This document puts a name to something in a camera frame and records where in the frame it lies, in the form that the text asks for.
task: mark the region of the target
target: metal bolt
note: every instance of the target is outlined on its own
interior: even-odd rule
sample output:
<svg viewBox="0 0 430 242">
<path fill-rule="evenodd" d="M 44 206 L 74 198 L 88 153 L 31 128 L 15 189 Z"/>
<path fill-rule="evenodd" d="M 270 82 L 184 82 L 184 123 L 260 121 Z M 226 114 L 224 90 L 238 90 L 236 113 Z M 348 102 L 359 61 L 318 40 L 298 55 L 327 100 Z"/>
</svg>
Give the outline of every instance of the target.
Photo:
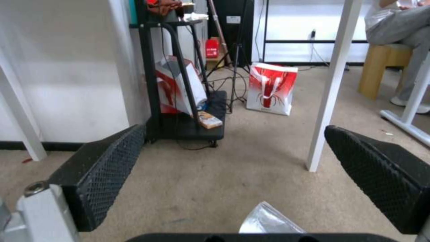
<svg viewBox="0 0 430 242">
<path fill-rule="evenodd" d="M 46 181 L 38 181 L 38 182 L 35 182 L 35 183 L 28 185 L 24 189 L 24 196 L 29 197 L 29 196 L 32 196 L 34 194 L 38 194 L 38 193 L 40 193 L 40 192 L 42 192 L 48 188 L 49 188 L 49 185 Z"/>
</svg>

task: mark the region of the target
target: black baseboard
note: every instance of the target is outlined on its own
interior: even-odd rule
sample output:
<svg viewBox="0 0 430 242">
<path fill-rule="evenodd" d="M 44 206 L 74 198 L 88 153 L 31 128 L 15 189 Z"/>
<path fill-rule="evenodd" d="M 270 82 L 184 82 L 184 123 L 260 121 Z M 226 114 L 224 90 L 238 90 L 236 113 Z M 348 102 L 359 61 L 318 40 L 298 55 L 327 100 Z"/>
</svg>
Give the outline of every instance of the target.
<svg viewBox="0 0 430 242">
<path fill-rule="evenodd" d="M 47 151 L 77 151 L 84 143 L 67 142 L 42 142 Z M 26 150 L 23 142 L 20 141 L 0 141 L 0 149 Z"/>
</svg>

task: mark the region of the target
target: white sneaker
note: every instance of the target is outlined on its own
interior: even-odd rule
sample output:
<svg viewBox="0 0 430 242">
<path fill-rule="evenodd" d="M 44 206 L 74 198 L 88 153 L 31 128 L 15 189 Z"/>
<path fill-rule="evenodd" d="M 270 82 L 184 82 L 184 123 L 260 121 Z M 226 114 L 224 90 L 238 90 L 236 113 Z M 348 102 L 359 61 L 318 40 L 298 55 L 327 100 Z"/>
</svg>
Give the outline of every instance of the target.
<svg viewBox="0 0 430 242">
<path fill-rule="evenodd" d="M 403 101 L 400 98 L 395 96 L 390 100 L 390 103 L 399 107 L 406 107 L 406 105 L 408 104 L 408 101 Z M 418 110 L 417 110 L 418 114 L 426 114 L 429 112 L 430 112 L 430 105 L 422 103 L 418 106 Z"/>
</svg>

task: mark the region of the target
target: white table leg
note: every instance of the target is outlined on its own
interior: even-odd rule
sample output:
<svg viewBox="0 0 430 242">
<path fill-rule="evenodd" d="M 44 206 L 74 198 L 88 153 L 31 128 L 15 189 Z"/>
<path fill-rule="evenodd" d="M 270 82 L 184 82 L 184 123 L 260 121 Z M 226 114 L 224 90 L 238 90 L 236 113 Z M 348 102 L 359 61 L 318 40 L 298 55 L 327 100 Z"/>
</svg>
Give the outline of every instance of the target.
<svg viewBox="0 0 430 242">
<path fill-rule="evenodd" d="M 321 153 L 323 152 L 325 142 L 324 130 L 332 118 L 361 5 L 362 0 L 345 0 L 335 49 L 330 63 L 329 79 L 326 82 L 326 87 L 322 95 L 321 106 L 307 160 L 307 168 L 310 172 L 316 172 Z"/>
<path fill-rule="evenodd" d="M 46 157 L 45 149 L 42 146 L 33 126 L 30 123 L 18 97 L 12 89 L 7 77 L 0 66 L 0 100 L 6 104 L 6 111 L 21 133 L 22 141 L 34 161 L 40 161 Z"/>
<path fill-rule="evenodd" d="M 430 146 L 430 135 L 412 125 L 418 107 L 424 97 L 427 87 L 430 83 L 430 54 L 420 68 L 418 73 L 418 82 L 415 84 L 408 104 L 403 112 L 402 117 L 399 117 L 388 110 L 382 110 L 381 116 L 385 117 L 393 124 L 403 129 L 422 143 Z"/>
</svg>

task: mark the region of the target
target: tripod stand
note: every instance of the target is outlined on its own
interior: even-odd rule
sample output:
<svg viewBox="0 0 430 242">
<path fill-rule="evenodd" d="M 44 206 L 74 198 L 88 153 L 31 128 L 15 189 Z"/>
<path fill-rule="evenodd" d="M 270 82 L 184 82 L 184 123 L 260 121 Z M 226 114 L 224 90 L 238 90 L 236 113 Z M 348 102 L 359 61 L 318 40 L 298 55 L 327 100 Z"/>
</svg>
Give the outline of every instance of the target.
<svg viewBox="0 0 430 242">
<path fill-rule="evenodd" d="M 244 69 L 246 72 L 250 72 L 250 67 L 249 67 L 249 62 L 246 58 L 246 54 L 245 51 L 243 50 L 243 36 L 244 36 L 244 30 L 245 30 L 245 24 L 246 22 L 244 21 L 248 11 L 249 11 L 249 4 L 248 4 L 249 0 L 244 0 L 243 2 L 243 8 L 242 8 L 242 14 L 240 17 L 240 25 L 239 25 L 239 30 L 238 30 L 238 34 L 237 34 L 237 38 L 236 38 L 236 44 L 231 46 L 230 49 L 227 51 L 227 53 L 224 54 L 224 56 L 218 61 L 218 63 L 215 65 L 215 67 L 208 73 L 207 77 L 209 77 L 214 71 L 216 71 L 218 69 L 218 65 L 223 62 L 230 53 L 235 52 L 234 55 L 234 63 L 233 63 L 233 79 L 232 79 L 232 89 L 231 89 L 231 99 L 230 99 L 230 113 L 233 112 L 233 102 L 235 101 L 234 99 L 234 94 L 235 94 L 235 88 L 236 88 L 236 76 L 237 76 L 237 68 L 238 68 L 238 62 L 239 62 L 239 54 L 241 53 L 243 55 L 243 59 L 245 61 L 245 65 L 246 67 L 248 67 L 248 70 L 246 70 L 244 67 L 242 67 L 242 69 Z"/>
</svg>

